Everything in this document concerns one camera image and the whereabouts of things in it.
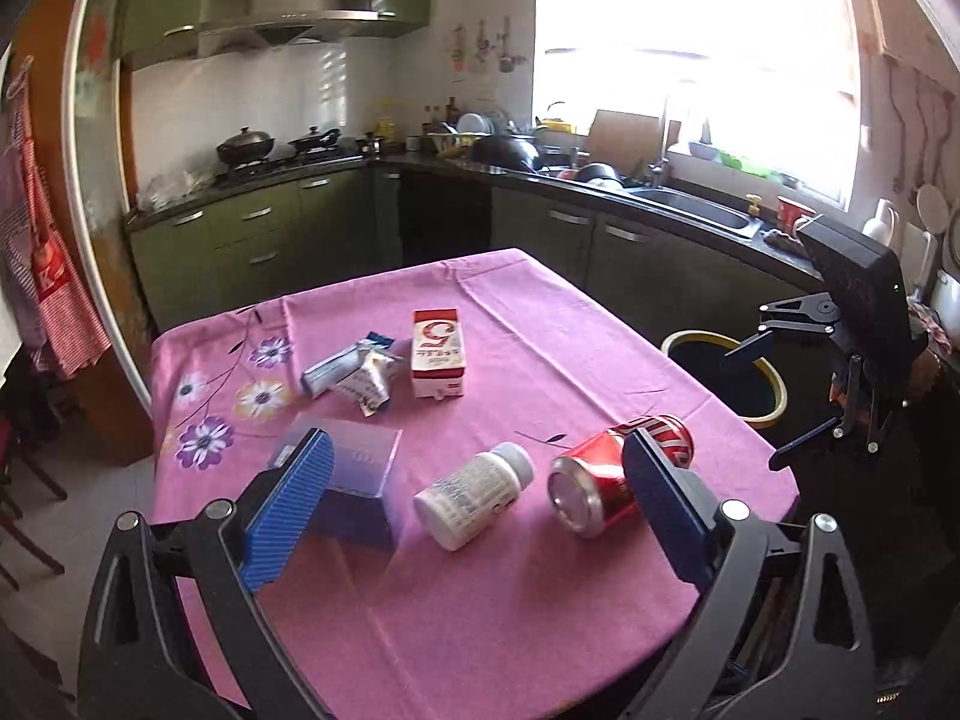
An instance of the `bottle cap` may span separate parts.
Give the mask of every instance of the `bottle cap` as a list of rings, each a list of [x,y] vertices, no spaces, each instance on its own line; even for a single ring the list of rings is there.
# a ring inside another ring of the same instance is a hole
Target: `bottle cap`
[[[498,443],[490,450],[494,455],[503,458],[510,464],[520,479],[520,489],[526,490],[534,481],[534,464],[530,460],[527,450],[513,442]]]

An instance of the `bucket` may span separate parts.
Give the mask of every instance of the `bucket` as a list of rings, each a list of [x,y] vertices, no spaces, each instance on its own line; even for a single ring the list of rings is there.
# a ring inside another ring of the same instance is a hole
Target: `bucket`
[[[742,370],[721,361],[740,341],[706,330],[682,330],[661,343],[661,352],[726,403],[755,430],[773,427],[786,411],[786,384],[765,358]]]

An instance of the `red soda can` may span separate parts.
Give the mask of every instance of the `red soda can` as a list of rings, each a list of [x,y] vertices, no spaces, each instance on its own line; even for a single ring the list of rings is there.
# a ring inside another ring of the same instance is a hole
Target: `red soda can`
[[[546,480],[550,504],[568,530],[594,538],[640,511],[621,459],[624,437],[637,428],[650,433],[674,466],[690,467],[693,438],[673,415],[641,416],[587,439],[555,459]]]

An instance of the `wooden cutting board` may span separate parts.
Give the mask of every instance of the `wooden cutting board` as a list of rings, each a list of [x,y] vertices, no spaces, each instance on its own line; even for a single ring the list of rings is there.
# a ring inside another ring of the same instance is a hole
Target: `wooden cutting board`
[[[670,122],[667,143],[677,141],[679,122]],[[642,176],[659,150],[659,117],[598,110],[587,136],[590,162],[604,162],[621,175]]]

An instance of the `yellow bin rim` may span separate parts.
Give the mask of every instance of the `yellow bin rim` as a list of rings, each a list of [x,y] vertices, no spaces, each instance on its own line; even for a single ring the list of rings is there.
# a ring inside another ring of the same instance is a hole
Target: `yellow bin rim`
[[[664,342],[661,343],[661,352],[669,357],[670,351],[673,348],[688,341],[715,343],[717,346],[723,346],[723,348],[727,349],[736,349],[740,346],[740,341],[736,341],[729,336],[722,336],[719,333],[710,333],[707,330],[680,330],[680,332],[673,333],[664,339]],[[770,383],[771,388],[773,388],[774,410],[763,416],[737,416],[755,430],[763,430],[764,428],[776,425],[778,420],[784,415],[786,411],[786,384],[784,384],[781,375],[776,372],[776,368],[770,365],[770,362],[767,362],[765,357],[754,360],[754,365],[760,369],[760,373],[763,374],[764,378]]]

